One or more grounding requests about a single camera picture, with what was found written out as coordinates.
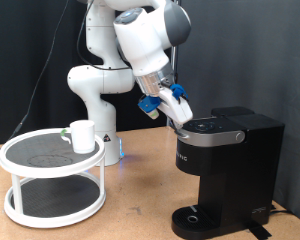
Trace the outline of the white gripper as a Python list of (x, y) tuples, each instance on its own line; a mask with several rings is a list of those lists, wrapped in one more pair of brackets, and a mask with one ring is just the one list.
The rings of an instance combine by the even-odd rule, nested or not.
[(181, 131), (183, 124), (193, 118), (188, 102), (182, 97), (176, 99), (168, 88), (163, 88), (159, 91), (159, 98), (161, 103), (158, 109), (172, 119), (170, 120), (170, 126), (174, 130)]

